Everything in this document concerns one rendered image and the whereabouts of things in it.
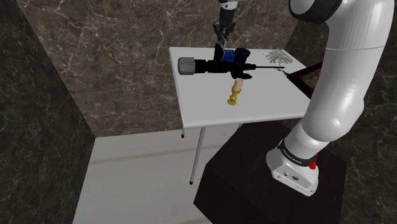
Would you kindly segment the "black and blue power drill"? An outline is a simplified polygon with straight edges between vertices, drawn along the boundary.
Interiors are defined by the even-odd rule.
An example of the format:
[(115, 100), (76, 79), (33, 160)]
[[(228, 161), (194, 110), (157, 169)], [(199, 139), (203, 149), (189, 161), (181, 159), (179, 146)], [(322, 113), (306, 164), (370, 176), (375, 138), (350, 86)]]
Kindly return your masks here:
[(230, 73), (233, 79), (251, 79), (246, 71), (255, 69), (281, 69), (282, 66), (257, 66), (246, 62), (251, 52), (246, 48), (236, 48), (231, 60), (224, 60), (226, 52), (220, 61), (194, 59), (193, 57), (180, 57), (178, 59), (178, 73), (180, 75), (193, 75), (204, 73)]

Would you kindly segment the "white table with thin legs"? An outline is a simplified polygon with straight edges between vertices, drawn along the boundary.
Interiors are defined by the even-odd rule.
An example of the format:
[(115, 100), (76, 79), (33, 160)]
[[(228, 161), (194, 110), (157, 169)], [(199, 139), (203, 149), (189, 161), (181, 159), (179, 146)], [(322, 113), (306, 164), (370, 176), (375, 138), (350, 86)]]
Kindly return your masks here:
[(250, 71), (237, 96), (237, 103), (227, 103), (235, 80), (228, 73), (181, 75), (178, 60), (181, 57), (212, 59), (213, 48), (170, 47), (169, 56), (178, 95), (183, 129), (200, 129), (196, 152), (200, 153), (205, 130), (208, 127), (273, 120), (301, 118), (309, 98), (290, 82), (286, 74), (304, 68), (296, 59), (283, 63), (283, 71), (269, 62), (268, 50), (252, 49), (247, 59), (259, 68)]

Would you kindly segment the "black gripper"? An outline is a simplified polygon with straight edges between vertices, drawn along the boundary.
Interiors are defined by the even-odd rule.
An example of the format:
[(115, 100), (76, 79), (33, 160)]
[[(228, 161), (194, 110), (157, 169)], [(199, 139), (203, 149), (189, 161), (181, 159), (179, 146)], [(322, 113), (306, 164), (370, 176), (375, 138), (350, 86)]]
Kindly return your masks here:
[(221, 8), (219, 12), (219, 22), (213, 23), (214, 33), (217, 35), (218, 42), (214, 47), (214, 60), (220, 61), (224, 55), (223, 42), (225, 38), (228, 41), (229, 35), (233, 32), (236, 21), (233, 21), (235, 10)]

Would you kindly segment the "dark robot stand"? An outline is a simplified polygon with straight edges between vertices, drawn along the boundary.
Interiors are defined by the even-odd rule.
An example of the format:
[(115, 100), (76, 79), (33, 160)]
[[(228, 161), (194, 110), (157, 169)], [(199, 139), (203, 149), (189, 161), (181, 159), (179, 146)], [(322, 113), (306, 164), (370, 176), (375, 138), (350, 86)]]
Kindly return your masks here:
[(266, 154), (289, 133), (278, 122), (244, 124), (206, 164), (194, 204), (212, 224), (339, 224), (347, 164), (319, 152), (310, 196), (271, 176)]

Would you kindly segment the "dark brown framed panel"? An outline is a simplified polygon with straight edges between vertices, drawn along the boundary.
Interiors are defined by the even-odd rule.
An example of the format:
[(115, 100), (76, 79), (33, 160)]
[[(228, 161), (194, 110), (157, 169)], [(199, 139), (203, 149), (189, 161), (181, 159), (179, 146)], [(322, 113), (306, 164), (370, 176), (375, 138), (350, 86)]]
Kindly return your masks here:
[(322, 68), (322, 62), (314, 64), (312, 66), (306, 67), (294, 73), (287, 74), (286, 78), (294, 84), (303, 94), (305, 94), (309, 99), (311, 99), (313, 94), (313, 89), (308, 86), (303, 80), (300, 79), (301, 76), (305, 76), (311, 72), (320, 70)]

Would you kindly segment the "gold candlestick with pale candle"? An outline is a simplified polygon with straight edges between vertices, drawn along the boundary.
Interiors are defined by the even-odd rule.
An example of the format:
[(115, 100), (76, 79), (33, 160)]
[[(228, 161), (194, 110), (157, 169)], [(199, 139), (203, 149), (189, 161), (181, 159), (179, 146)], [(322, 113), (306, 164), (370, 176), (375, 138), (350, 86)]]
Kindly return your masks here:
[(230, 95), (229, 99), (227, 100), (227, 103), (229, 105), (236, 105), (237, 103), (237, 96), (239, 95), (239, 93), (242, 90), (242, 84), (243, 84), (244, 80), (241, 78), (236, 78), (234, 81), (234, 84), (232, 86), (232, 94)]

